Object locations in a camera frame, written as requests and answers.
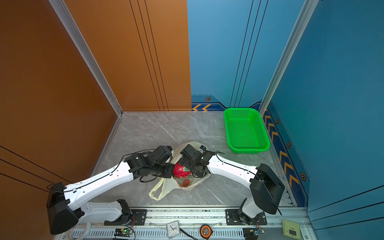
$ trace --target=yellow chevron stripe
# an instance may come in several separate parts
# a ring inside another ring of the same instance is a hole
[[[204,110],[204,111],[208,111],[208,110],[207,110],[207,107],[209,107],[209,106],[211,106],[211,104],[208,104],[207,106],[203,107],[203,110]]]
[[[198,111],[196,108],[198,108],[198,107],[200,107],[201,106],[201,104],[198,104],[198,105],[196,105],[194,108],[192,108],[192,110],[195,110],[196,112]]]
[[[272,142],[273,142],[273,136],[274,136],[274,135],[279,136],[279,135],[277,134],[277,132],[272,131]]]
[[[284,163],[284,172],[285,172],[285,174],[287,174],[287,167],[289,167],[290,169],[293,170],[293,167],[290,164],[288,164],[287,162],[285,162]]]
[[[280,151],[280,162],[281,162],[281,156],[282,156],[282,155],[288,157],[287,154],[286,154],[285,152]]]
[[[290,187],[292,187],[292,180],[294,180],[295,182],[297,182],[297,184],[300,184],[300,183],[299,183],[299,180],[297,180],[294,176],[289,175],[289,186],[290,186]]]
[[[268,123],[268,132],[271,131],[271,126],[274,127],[274,125],[272,123]]]

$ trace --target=small green box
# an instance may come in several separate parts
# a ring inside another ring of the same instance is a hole
[[[300,225],[298,223],[284,219],[283,235],[293,239],[301,240]]]

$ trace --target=clock face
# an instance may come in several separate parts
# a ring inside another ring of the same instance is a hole
[[[169,238],[180,235],[179,222],[174,221],[167,224],[167,235]]]

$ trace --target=wire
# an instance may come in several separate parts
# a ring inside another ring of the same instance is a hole
[[[21,167],[18,167],[18,166],[16,166],[16,165],[13,165],[12,163],[7,162],[6,160],[3,160],[3,159],[1,159],[1,158],[0,158],[0,160],[3,161],[3,162],[5,162],[5,163],[8,163],[9,165],[12,165],[12,166],[14,166],[14,167],[17,167],[18,169],[21,169],[21,170],[23,170],[23,171],[25,171],[25,172],[27,172],[27,173],[30,173],[30,174],[32,174],[32,175],[38,177],[38,178],[41,178],[41,179],[43,179],[43,180],[46,180],[45,178],[42,178],[42,177],[40,177],[40,176],[37,176],[36,174],[33,174],[33,173],[31,173],[31,172],[29,172],[29,171],[27,171],[27,170],[25,170],[25,169],[23,169],[23,168],[21,168]]]
[[[87,222],[87,226],[85,227],[85,231],[80,235],[80,237],[78,238],[73,238],[72,237],[72,231],[73,231],[74,227],[69,229],[65,235],[67,236],[67,238],[69,240],[83,240],[87,235],[88,233],[91,231],[91,222]]]
[[[38,165],[38,164],[36,164],[36,163],[34,163],[34,162],[32,162],[32,161],[26,159],[25,157],[22,157],[22,156],[20,156],[19,154],[15,153],[15,152],[12,152],[12,151],[9,150],[8,148],[5,148],[5,147],[3,147],[3,146],[1,146],[1,145],[0,145],[0,147],[2,147],[2,148],[4,148],[5,150],[7,150],[7,151],[9,151],[9,152],[11,152],[11,153],[13,153],[13,154],[15,154],[15,155],[18,156],[18,157],[21,157],[22,159],[24,159],[24,160],[26,160],[26,161],[28,161],[28,162],[30,162],[30,163],[32,163],[32,164],[38,166],[39,168],[42,168],[42,169],[46,170],[47,172],[50,172],[50,173],[52,173],[53,175],[55,175],[55,176],[57,176],[57,177],[59,177],[59,178],[61,178],[61,179],[64,179],[65,181],[67,181],[67,182],[69,182],[69,183],[72,183],[71,181],[68,181],[68,180],[66,180],[66,179],[63,178],[63,177],[60,177],[59,175],[54,174],[53,172],[51,172],[51,171],[49,171],[49,170],[43,168],[42,166],[40,166],[40,165]]]
[[[135,23],[136,23],[137,33],[139,34],[139,39],[140,39],[141,47],[142,47],[142,49],[143,49],[145,62],[147,63],[147,68],[148,68],[148,72],[149,72],[149,77],[151,78],[153,91],[155,92],[155,97],[156,97],[156,101],[157,101],[157,106],[159,107],[159,111],[160,111],[160,105],[159,105],[159,101],[158,101],[158,99],[157,99],[157,94],[156,94],[156,91],[155,91],[155,85],[153,84],[151,71],[149,70],[149,65],[148,65],[147,57],[146,57],[146,55],[145,55],[145,51],[144,51],[144,45],[143,45],[143,42],[142,42],[142,40],[141,40],[139,27],[137,26],[137,21],[136,21],[135,13],[133,12],[133,7],[132,7],[132,2],[131,2],[131,0],[129,0],[129,4],[131,5],[132,14],[133,14],[133,19],[135,20]]]
[[[144,177],[144,176],[141,176],[140,179],[139,179],[139,181],[140,181],[140,182],[144,182],[144,183],[146,183],[146,182],[152,182],[153,180],[155,180],[155,179],[157,178],[157,177],[155,177],[155,178],[153,178],[153,179],[151,179],[151,180],[148,180],[148,181],[142,181],[143,177]]]
[[[132,230],[132,232],[133,232],[133,234],[135,235],[135,238],[133,239],[133,240],[135,240],[136,239],[136,233],[135,233],[135,231],[133,230],[133,228],[131,228],[130,226],[128,226],[128,225],[123,225],[123,224],[121,224],[121,226],[126,226],[126,227],[129,227],[129,229],[131,229]]]
[[[198,240],[197,238],[195,238],[195,237],[193,237],[193,236],[187,234],[187,232],[184,231],[184,230],[182,230],[181,228],[180,228],[180,231],[181,231],[182,233],[184,233],[185,235],[187,235],[188,237],[190,237],[190,238],[192,238],[192,239],[194,239],[194,240]]]
[[[238,167],[238,166],[236,166],[236,165],[232,165],[232,164],[230,164],[230,163],[224,162],[224,161],[223,161],[223,160],[221,160],[219,157],[218,157],[217,159],[218,159],[219,161],[221,161],[222,163],[225,163],[225,164],[231,165],[231,166],[233,166],[233,167],[237,167],[237,168],[240,168],[241,170],[247,171],[247,172],[249,172],[249,173],[252,173],[253,175],[255,175],[255,176],[256,176],[256,174],[254,174],[253,172],[250,172],[250,171],[248,171],[247,169],[244,169],[244,168],[242,168],[242,167]]]
[[[195,175],[193,175],[193,172],[192,172],[192,171],[191,171],[191,174],[192,174],[192,176],[193,176],[194,178],[203,178],[203,177],[205,177],[205,176],[207,175],[207,172],[205,172],[204,175],[203,175],[202,177],[196,177]]]
[[[132,153],[130,153],[130,154],[125,154],[125,155],[123,155],[123,156],[121,157],[121,159],[120,159],[119,164],[115,167],[115,169],[114,169],[111,173],[113,173],[113,172],[120,166],[120,163],[122,162],[122,159],[123,159],[125,156],[132,155],[132,154],[135,154],[135,153],[139,153],[139,152],[142,152],[142,151],[148,151],[148,150],[154,150],[154,149],[145,149],[145,150],[140,150],[140,151],[137,151],[137,152],[132,152]],[[89,182],[89,183],[87,183],[87,184],[85,184],[85,185],[82,185],[82,186],[80,186],[80,187],[77,187],[76,190],[77,190],[77,189],[80,189],[80,188],[82,188],[82,187],[85,187],[85,186],[87,186],[87,185],[90,185],[91,183],[94,183],[95,181],[100,180],[100,179],[102,179],[102,178],[104,178],[104,177],[106,177],[106,176],[109,176],[109,173],[108,173],[107,175],[104,175],[104,176],[102,176],[102,177],[99,177],[99,178],[96,179],[96,180],[93,180],[92,182]],[[53,191],[53,192],[62,192],[62,193],[64,193],[64,192],[72,192],[72,191],[73,191],[73,190],[68,190],[68,191],[56,191],[56,190],[53,190],[53,189],[51,189],[51,188],[49,188],[49,190],[51,190],[51,191]]]
[[[133,215],[133,224],[131,225],[131,227],[133,227],[135,225],[135,221],[136,221],[135,215]]]
[[[259,229],[259,228],[261,228],[261,229],[263,229],[260,225],[259,225],[259,223],[256,221],[256,224],[257,224],[257,229]]]
[[[42,188],[39,188],[39,187],[36,187],[36,186],[34,186],[34,185],[32,185],[32,184],[29,184],[29,183],[23,182],[23,181],[21,181],[21,180],[18,180],[18,179],[16,179],[16,178],[10,177],[10,176],[8,176],[8,175],[5,175],[5,174],[3,174],[3,173],[0,173],[0,175],[3,175],[3,176],[6,176],[6,177],[9,177],[9,178],[12,178],[13,180],[16,180],[16,181],[19,181],[19,182],[22,182],[22,183],[25,183],[26,185],[29,185],[29,186],[31,186],[31,187],[35,187],[35,188],[37,188],[37,189],[43,190],[44,192],[48,192],[47,190],[44,190],[44,189],[42,189]]]

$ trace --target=black cable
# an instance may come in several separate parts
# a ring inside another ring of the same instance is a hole
[[[137,5],[139,6],[139,11],[140,11],[140,16],[141,16],[141,21],[142,21],[142,23],[143,23],[143,27],[144,27],[145,38],[147,39],[147,44],[148,44],[148,49],[149,49],[149,55],[151,56],[151,61],[152,61],[152,66],[153,66],[153,71],[155,72],[155,77],[156,77],[157,88],[159,89],[159,93],[160,93],[161,104],[162,104],[162,106],[163,106],[163,110],[165,111],[165,107],[164,107],[164,103],[163,103],[163,97],[161,96],[161,92],[160,92],[159,81],[158,81],[158,79],[157,79],[157,74],[156,74],[155,64],[154,64],[154,62],[153,62],[153,58],[152,58],[151,48],[149,47],[149,41],[148,41],[147,31],[145,30],[145,25],[144,25],[143,15],[141,14],[141,9],[140,9],[139,0],[137,0]]]
[[[132,230],[133,234],[135,235],[135,238],[134,238],[133,240],[136,239],[136,233],[135,233],[135,231],[134,231],[130,226],[128,226],[128,225],[122,225],[122,224],[121,224],[121,226],[129,227],[129,228]]]
[[[159,57],[157,56],[155,39],[154,39],[154,37],[153,37],[153,32],[152,32],[152,27],[151,27],[151,20],[149,19],[149,13],[148,13],[148,8],[147,8],[147,2],[144,0],[144,3],[145,3],[145,8],[146,8],[146,10],[147,10],[149,27],[150,27],[150,29],[151,29],[152,40],[153,40],[153,46],[155,47],[155,54],[156,54],[156,58],[157,58],[157,65],[159,66],[160,79],[161,79],[161,84],[163,85],[163,91],[164,91],[164,97],[165,97],[165,99],[166,99],[167,110],[169,111],[169,108],[168,108],[168,102],[167,102],[166,90],[164,89],[163,77],[161,76],[161,69],[160,69]]]
[[[181,228],[180,228],[180,231],[181,231],[182,233],[184,233],[185,235],[187,235],[188,237],[190,237],[190,238],[192,238],[192,239],[194,239],[194,240],[198,240],[197,238],[195,238],[195,237],[193,237],[193,236],[187,234],[187,232],[184,231],[184,230],[182,230]]]
[[[135,23],[136,23],[137,33],[139,34],[139,39],[140,39],[140,42],[141,42],[141,47],[143,48],[143,53],[144,53],[145,62],[147,62],[147,67],[148,67],[149,76],[150,76],[150,78],[151,78],[152,87],[153,87],[153,91],[154,91],[154,93],[155,93],[157,106],[159,107],[159,111],[160,111],[159,100],[157,99],[157,94],[156,94],[156,91],[155,91],[155,85],[153,84],[151,71],[149,70],[149,65],[148,65],[148,61],[147,61],[147,56],[145,55],[144,45],[143,45],[143,42],[142,42],[142,40],[141,40],[141,36],[140,36],[140,32],[139,32],[139,27],[137,26],[137,21],[136,21],[135,13],[133,12],[133,7],[132,7],[131,0],[129,0],[129,4],[131,5],[132,14],[133,14],[133,19],[135,20]]]
[[[43,179],[43,180],[46,180],[45,178],[42,178],[42,177],[40,177],[40,176],[37,176],[36,174],[33,174],[33,173],[31,173],[31,172],[29,172],[29,171],[27,171],[27,170],[25,170],[25,169],[23,169],[23,168],[21,168],[21,167],[18,167],[18,166],[16,166],[16,165],[13,165],[12,163],[7,162],[6,160],[3,160],[3,159],[1,159],[1,158],[0,158],[0,160],[3,161],[3,162],[5,162],[5,163],[8,163],[9,165],[12,165],[12,166],[14,166],[14,167],[17,167],[18,169],[21,169],[21,170],[23,170],[23,171],[25,171],[25,172],[27,172],[27,173],[30,173],[30,174],[32,174],[32,175],[34,175],[34,176],[36,176],[36,177],[39,177],[39,178],[41,178],[41,179]]]
[[[262,2],[261,2],[261,0],[260,0],[259,8],[257,9],[257,13],[256,13],[255,23],[253,24],[253,29],[252,29],[251,39],[249,40],[249,45],[248,45],[247,54],[246,54],[246,56],[245,56],[245,61],[244,61],[244,66],[243,66],[243,71],[242,71],[242,73],[241,73],[241,77],[240,77],[239,88],[237,89],[237,94],[236,94],[236,99],[235,99],[235,105],[234,105],[233,107],[236,107],[237,96],[238,96],[238,94],[239,94],[239,89],[240,89],[240,86],[241,86],[241,81],[242,81],[242,78],[243,78],[245,65],[247,64],[249,48],[250,48],[250,46],[251,46],[252,37],[253,37],[253,32],[254,32],[254,30],[255,30],[256,21],[257,21],[257,16],[259,15],[259,10],[260,10],[260,5],[261,5],[261,3],[262,3]]]
[[[153,179],[151,179],[151,180],[148,180],[148,181],[142,181],[143,177],[144,177],[144,176],[141,176],[140,179],[139,179],[139,181],[140,181],[140,182],[144,182],[144,183],[146,183],[146,182],[152,182],[153,180],[155,180],[155,179],[157,178],[157,177],[155,177],[155,178],[153,178]]]
[[[231,95],[231,102],[229,103],[229,107],[231,107],[231,105],[232,105],[233,93],[235,92],[237,73],[239,72],[241,56],[243,55],[243,49],[244,49],[244,43],[245,43],[245,37],[247,36],[247,30],[248,30],[249,20],[250,20],[250,18],[251,18],[252,6],[253,6],[253,0],[252,0],[252,4],[251,4],[251,10],[249,11],[249,17],[248,17],[247,28],[245,29],[245,35],[244,35],[244,40],[243,40],[243,46],[242,46],[242,48],[241,48],[239,64],[238,64],[238,66],[237,66],[237,72],[236,72],[236,77],[235,77],[235,83],[233,84],[233,90],[232,90],[232,95]]]
[[[21,157],[22,159],[24,159],[24,160],[26,160],[26,161],[28,161],[28,162],[30,162],[30,163],[32,163],[32,164],[38,166],[39,168],[42,168],[42,169],[46,170],[47,172],[50,172],[50,173],[52,173],[53,175],[55,175],[55,176],[57,176],[57,177],[59,177],[59,178],[61,178],[61,179],[64,179],[65,181],[67,181],[67,182],[69,182],[69,183],[72,183],[71,181],[68,181],[68,180],[66,180],[66,179],[63,178],[63,177],[60,177],[59,175],[54,174],[53,172],[51,172],[51,171],[49,171],[49,170],[43,168],[42,166],[40,166],[40,165],[38,165],[38,164],[36,164],[36,163],[34,163],[34,162],[32,162],[32,161],[26,159],[25,157],[22,157],[22,156],[20,156],[19,154],[15,153],[15,152],[12,152],[12,151],[9,150],[8,148],[5,148],[5,147],[3,147],[3,146],[1,146],[1,145],[0,145],[0,147],[2,147],[2,148],[4,148],[5,150],[7,150],[7,151],[9,151],[9,152],[11,152],[11,153],[13,153],[13,154],[15,154],[15,155],[18,156],[18,157]]]
[[[247,82],[249,69],[251,68],[251,63],[252,63],[252,59],[253,59],[253,54],[255,53],[255,48],[256,48],[257,40],[259,39],[259,34],[260,34],[260,30],[261,30],[261,28],[262,28],[262,24],[263,24],[263,20],[264,20],[264,16],[265,16],[266,7],[268,6],[268,2],[269,2],[269,0],[267,0],[266,5],[265,5],[265,10],[264,10],[263,18],[262,18],[262,23],[260,24],[260,27],[259,27],[259,33],[257,34],[255,47],[253,48],[253,53],[252,53],[252,57],[251,57],[251,62],[249,63],[249,68],[248,68],[247,75],[246,75],[246,77],[245,77],[245,81],[244,81],[244,85],[243,85],[243,90],[241,91],[241,96],[240,96],[239,104],[237,105],[238,107],[240,106],[240,101],[241,101],[241,98],[243,97],[243,92],[244,92],[244,88],[245,88],[245,83]]]
[[[249,173],[252,173],[253,175],[255,175],[255,176],[256,176],[256,174],[254,174],[254,173],[253,173],[253,172],[251,172],[251,171],[248,171],[247,169],[244,169],[244,168],[242,168],[242,167],[238,167],[238,166],[232,165],[232,164],[230,164],[230,163],[224,162],[224,161],[222,161],[220,158],[217,158],[217,159],[218,159],[219,161],[221,161],[222,163],[225,163],[225,164],[231,165],[232,167],[237,167],[237,168],[240,168],[241,170],[247,171],[247,172],[249,172]]]
[[[204,175],[203,175],[202,177],[196,177],[195,175],[193,175],[193,172],[192,172],[192,171],[191,171],[191,174],[192,174],[192,176],[195,177],[195,178],[203,178],[203,177],[205,177],[205,176],[207,175],[207,172],[205,172]]]
[[[10,176],[5,175],[5,174],[3,174],[3,173],[0,173],[0,174],[3,175],[3,176],[9,177],[9,178],[11,178],[11,179],[13,179],[13,180],[16,180],[16,181],[25,183],[26,185],[29,185],[29,186],[31,186],[31,187],[35,187],[35,188],[37,188],[37,189],[43,190],[44,192],[48,192],[47,190],[44,190],[44,189],[42,189],[42,188],[36,187],[36,186],[34,186],[34,185],[31,185],[31,184],[29,184],[29,183],[23,182],[23,181],[18,180],[18,179],[16,179],[16,178],[10,177]]]
[[[130,154],[125,154],[125,155],[123,155],[123,156],[121,157],[121,159],[120,159],[119,164],[115,167],[115,169],[114,169],[111,173],[113,173],[113,172],[120,166],[120,163],[122,162],[122,159],[123,159],[125,156],[132,155],[132,154],[135,154],[135,153],[139,153],[139,152],[142,152],[142,151],[148,151],[148,150],[154,150],[154,149],[145,149],[145,150],[140,150],[140,151],[137,151],[137,152],[132,152],[132,153],[130,153]],[[87,185],[90,185],[91,183],[94,183],[95,181],[100,180],[100,179],[102,179],[102,178],[104,178],[104,177],[106,177],[106,176],[109,176],[109,173],[108,173],[107,175],[104,175],[104,176],[102,176],[102,177],[100,177],[100,178],[98,178],[98,179],[92,181],[92,182],[89,182],[89,183],[87,183],[87,184],[85,184],[85,185],[82,185],[82,186],[80,186],[80,187],[77,187],[76,190],[77,190],[77,189],[80,189],[80,188],[82,188],[82,187],[85,187],[85,186],[87,186]],[[63,192],[63,193],[64,193],[64,192],[72,192],[73,190],[68,190],[68,191],[55,191],[55,190],[52,190],[52,191],[54,191],[54,192]]]

